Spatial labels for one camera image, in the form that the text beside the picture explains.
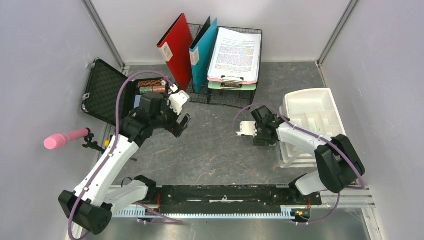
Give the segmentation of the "pink clear clipboard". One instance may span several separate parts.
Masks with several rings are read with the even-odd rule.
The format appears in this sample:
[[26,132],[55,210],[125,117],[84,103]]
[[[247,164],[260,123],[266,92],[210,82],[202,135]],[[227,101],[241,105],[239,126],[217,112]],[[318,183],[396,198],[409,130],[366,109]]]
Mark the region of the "pink clear clipboard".
[[230,84],[240,84],[240,85],[251,85],[258,82],[257,78],[245,78],[245,77],[235,77],[235,76],[225,76],[221,77],[208,77],[208,81],[211,82],[220,82],[220,83],[230,83]]

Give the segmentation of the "white plastic drawer organizer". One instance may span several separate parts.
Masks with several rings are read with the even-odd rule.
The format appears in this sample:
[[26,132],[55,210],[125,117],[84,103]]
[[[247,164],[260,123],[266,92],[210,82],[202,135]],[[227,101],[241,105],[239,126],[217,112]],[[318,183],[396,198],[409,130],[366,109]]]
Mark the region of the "white plastic drawer organizer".
[[[319,135],[335,137],[346,134],[330,88],[311,88],[287,93],[279,113],[299,127]],[[276,146],[280,168],[315,168],[315,158],[294,145],[281,142]]]

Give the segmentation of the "black wire mesh organizer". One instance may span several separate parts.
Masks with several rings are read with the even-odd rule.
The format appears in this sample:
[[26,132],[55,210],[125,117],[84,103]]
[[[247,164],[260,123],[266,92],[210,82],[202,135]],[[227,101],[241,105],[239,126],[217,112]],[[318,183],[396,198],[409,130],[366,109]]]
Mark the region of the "black wire mesh organizer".
[[[200,33],[202,24],[188,23],[188,28],[190,30],[191,36],[193,39]],[[256,34],[263,35],[263,30],[255,28],[243,28],[243,27],[230,27],[230,26],[218,26],[218,28],[225,28],[232,31],[236,31],[243,34]],[[205,105],[221,105],[234,107],[242,109],[247,105],[251,105],[254,101],[258,82],[253,84],[253,87],[243,87],[244,89],[221,89],[221,88],[209,88],[209,82],[201,87],[199,93],[195,92],[195,85],[193,80],[188,84],[186,93],[190,96],[190,101],[196,104],[205,104]]]

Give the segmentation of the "light green clipboard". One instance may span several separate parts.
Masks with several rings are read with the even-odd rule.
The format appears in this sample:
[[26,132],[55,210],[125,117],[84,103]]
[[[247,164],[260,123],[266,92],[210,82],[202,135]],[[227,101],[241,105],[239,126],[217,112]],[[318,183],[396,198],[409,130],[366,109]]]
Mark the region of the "light green clipboard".
[[257,89],[257,84],[237,84],[209,81],[207,87],[212,90],[255,91]]

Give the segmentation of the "red clipboard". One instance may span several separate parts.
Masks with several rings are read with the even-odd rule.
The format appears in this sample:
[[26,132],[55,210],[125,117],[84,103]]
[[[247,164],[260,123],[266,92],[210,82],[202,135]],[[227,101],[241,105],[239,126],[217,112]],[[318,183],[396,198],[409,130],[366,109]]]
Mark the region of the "red clipboard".
[[180,14],[157,44],[179,89],[186,91],[192,80],[190,46],[193,38],[184,13]]

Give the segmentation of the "white printed paper sheet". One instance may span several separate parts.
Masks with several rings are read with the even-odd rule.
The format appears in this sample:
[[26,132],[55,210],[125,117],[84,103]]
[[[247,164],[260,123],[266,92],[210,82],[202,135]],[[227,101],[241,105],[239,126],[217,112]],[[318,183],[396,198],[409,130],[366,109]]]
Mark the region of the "white printed paper sheet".
[[259,78],[262,36],[219,28],[207,77]]

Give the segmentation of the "teal blue clipboard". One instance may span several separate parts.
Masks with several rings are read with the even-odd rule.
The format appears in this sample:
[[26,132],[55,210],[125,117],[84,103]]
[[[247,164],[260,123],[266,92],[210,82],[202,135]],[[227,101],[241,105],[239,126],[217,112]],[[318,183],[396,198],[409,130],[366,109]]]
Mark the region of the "teal blue clipboard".
[[211,21],[209,16],[189,47],[192,69],[192,85],[199,94],[208,78],[208,67],[213,54],[218,30],[218,19]]

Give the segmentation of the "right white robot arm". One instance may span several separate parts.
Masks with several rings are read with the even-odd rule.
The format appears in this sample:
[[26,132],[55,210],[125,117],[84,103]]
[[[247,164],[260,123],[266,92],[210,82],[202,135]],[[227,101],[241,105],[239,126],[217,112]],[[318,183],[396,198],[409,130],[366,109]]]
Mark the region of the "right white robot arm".
[[318,192],[338,194],[346,188],[353,189],[355,181],[360,182],[358,189],[365,187],[365,167],[346,135],[319,135],[297,126],[279,113],[273,113],[265,105],[253,110],[251,115],[257,130],[257,145],[290,144],[315,158],[317,170],[289,184],[288,196],[293,203],[302,204],[309,195]]

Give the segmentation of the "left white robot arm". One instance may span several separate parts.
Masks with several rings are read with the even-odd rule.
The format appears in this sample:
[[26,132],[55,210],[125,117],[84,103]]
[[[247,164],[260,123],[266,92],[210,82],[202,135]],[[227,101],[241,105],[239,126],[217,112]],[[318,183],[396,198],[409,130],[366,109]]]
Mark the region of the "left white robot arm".
[[180,137],[191,119],[186,114],[178,118],[190,96],[183,90],[166,97],[161,93],[142,95],[139,106],[116,125],[111,144],[87,177],[73,191],[64,190],[58,201],[69,219],[68,232],[77,224],[88,233],[98,235],[110,223],[112,216],[127,206],[143,201],[153,203],[157,198],[156,183],[144,176],[135,177],[128,185],[110,192],[109,189],[130,158],[153,135],[164,129]]

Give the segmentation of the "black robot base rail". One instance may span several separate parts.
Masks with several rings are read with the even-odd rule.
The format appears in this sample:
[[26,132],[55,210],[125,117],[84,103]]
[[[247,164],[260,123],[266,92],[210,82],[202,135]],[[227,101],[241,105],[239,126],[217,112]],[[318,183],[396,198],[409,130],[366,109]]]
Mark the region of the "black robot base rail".
[[140,204],[160,214],[278,214],[281,207],[320,206],[320,193],[307,196],[287,185],[162,185],[148,190]]

